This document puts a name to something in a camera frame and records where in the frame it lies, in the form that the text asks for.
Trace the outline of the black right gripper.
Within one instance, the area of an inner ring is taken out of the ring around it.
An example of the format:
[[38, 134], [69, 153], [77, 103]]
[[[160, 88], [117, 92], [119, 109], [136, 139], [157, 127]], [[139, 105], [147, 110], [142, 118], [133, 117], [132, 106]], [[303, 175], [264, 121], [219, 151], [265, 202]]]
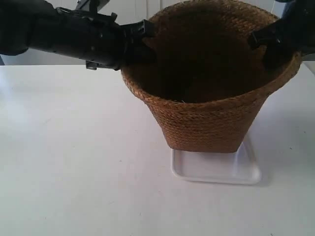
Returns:
[[315, 2], [286, 0], [285, 3], [279, 20], [249, 35], [251, 49], [266, 47], [262, 59], [266, 71], [286, 69], [296, 53], [304, 56], [315, 53]]

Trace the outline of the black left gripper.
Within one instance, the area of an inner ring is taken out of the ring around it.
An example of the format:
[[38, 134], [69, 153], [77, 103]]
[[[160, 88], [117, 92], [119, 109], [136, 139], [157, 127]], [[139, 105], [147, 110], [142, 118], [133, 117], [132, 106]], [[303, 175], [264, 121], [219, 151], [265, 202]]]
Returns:
[[148, 20], [119, 25], [116, 15], [53, 8], [37, 15], [31, 31], [31, 48], [119, 70], [122, 65], [151, 63], [155, 51], [142, 38], [154, 37], [155, 26]]

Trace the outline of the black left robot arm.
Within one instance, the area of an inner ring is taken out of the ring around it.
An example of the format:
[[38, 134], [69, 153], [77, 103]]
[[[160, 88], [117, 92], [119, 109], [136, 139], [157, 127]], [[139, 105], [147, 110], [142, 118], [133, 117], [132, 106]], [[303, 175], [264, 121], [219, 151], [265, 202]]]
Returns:
[[99, 13], [105, 0], [80, 0], [70, 10], [45, 0], [3, 0], [0, 3], [0, 52], [7, 56], [28, 49], [86, 62], [86, 68], [119, 70], [153, 62], [156, 53], [144, 42], [155, 34], [148, 20], [119, 25], [117, 15]]

